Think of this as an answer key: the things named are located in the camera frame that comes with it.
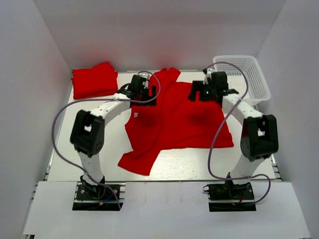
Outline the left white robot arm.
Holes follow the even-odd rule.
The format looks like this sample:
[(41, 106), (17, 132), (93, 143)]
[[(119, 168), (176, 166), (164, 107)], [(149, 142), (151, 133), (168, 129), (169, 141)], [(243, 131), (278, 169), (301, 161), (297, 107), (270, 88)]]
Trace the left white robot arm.
[(88, 193), (93, 198), (99, 199), (105, 194), (105, 177), (99, 158), (104, 145), (105, 126), (132, 106), (155, 106), (160, 91), (161, 86), (152, 86), (146, 72), (138, 73), (100, 106), (77, 113), (70, 142), (78, 152), (84, 169), (81, 182), (89, 186)]

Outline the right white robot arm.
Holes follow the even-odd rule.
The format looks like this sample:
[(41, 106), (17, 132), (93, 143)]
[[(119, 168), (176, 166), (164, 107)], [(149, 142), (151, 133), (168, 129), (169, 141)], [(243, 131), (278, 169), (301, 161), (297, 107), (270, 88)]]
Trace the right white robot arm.
[(243, 186), (254, 177), (258, 166), (279, 149), (277, 120), (265, 115), (243, 100), (235, 89), (229, 88), (227, 74), (204, 69), (205, 78), (192, 82), (188, 100), (214, 102), (227, 116), (233, 116), (241, 125), (241, 156), (236, 166), (223, 177), (230, 182), (226, 195), (232, 199), (243, 193)]

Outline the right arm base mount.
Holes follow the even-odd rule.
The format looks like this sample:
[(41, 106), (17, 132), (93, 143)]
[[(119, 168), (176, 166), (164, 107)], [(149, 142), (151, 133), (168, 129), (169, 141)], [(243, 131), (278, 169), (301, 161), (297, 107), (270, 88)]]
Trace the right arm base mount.
[(256, 211), (250, 182), (234, 184), (233, 180), (225, 180), (223, 184), (207, 184), (202, 189), (208, 194), (210, 212)]

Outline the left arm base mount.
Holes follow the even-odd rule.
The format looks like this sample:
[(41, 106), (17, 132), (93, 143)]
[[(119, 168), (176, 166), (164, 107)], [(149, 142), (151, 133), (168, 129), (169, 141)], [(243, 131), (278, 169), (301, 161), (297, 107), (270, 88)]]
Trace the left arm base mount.
[(125, 183), (110, 183), (108, 185), (114, 191), (115, 195), (112, 191), (107, 188), (98, 185), (98, 192), (94, 192), (89, 189), (88, 186), (82, 184), (82, 182), (78, 182), (74, 199), (72, 210), (73, 211), (114, 211), (118, 212), (121, 209), (119, 208), (123, 206), (125, 200)]

